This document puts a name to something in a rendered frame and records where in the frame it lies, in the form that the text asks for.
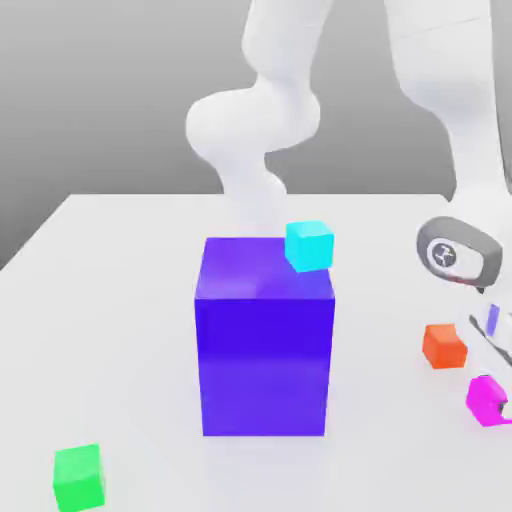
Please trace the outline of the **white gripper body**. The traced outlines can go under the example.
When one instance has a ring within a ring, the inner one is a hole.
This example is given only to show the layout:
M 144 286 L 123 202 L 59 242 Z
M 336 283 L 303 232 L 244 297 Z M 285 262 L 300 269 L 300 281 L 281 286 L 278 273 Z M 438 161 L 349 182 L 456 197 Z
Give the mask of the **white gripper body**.
M 469 314 L 470 355 L 479 375 L 512 386 L 512 302 L 477 299 Z

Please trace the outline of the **small magenta cube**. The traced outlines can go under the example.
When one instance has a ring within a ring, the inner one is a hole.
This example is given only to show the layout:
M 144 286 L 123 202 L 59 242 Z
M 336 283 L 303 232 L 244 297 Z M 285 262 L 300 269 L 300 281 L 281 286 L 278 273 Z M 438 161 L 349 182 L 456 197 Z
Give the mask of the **small magenta cube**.
M 503 416 L 508 403 L 504 389 L 490 375 L 481 375 L 470 381 L 466 406 L 483 427 L 512 424 Z

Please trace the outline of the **small orange cube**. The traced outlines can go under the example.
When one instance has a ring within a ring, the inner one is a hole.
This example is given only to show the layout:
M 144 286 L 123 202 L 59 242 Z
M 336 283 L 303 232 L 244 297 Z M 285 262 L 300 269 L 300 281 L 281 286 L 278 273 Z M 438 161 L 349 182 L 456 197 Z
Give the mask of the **small orange cube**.
M 422 351 L 434 369 L 463 368 L 468 348 L 459 338 L 454 324 L 425 327 Z

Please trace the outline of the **small cyan cube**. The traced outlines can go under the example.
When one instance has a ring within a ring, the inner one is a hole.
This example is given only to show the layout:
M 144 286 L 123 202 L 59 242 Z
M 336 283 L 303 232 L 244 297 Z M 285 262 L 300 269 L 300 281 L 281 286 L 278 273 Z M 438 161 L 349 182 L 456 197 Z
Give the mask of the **small cyan cube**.
M 329 269 L 334 253 L 334 233 L 320 220 L 286 225 L 285 257 L 298 273 Z

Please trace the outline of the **small green cube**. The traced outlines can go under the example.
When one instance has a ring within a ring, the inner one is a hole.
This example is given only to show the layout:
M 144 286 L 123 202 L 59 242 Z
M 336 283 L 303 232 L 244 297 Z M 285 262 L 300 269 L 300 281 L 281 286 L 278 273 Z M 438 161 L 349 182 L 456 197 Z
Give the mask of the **small green cube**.
M 58 450 L 54 458 L 53 490 L 59 512 L 82 512 L 106 502 L 100 446 Z

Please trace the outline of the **large purple box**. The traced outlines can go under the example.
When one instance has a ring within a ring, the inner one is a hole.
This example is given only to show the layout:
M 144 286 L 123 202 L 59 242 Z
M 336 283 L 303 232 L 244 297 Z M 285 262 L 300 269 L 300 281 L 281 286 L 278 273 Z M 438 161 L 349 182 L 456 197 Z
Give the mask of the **large purple box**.
M 206 436 L 325 432 L 335 293 L 281 238 L 209 237 L 194 298 Z

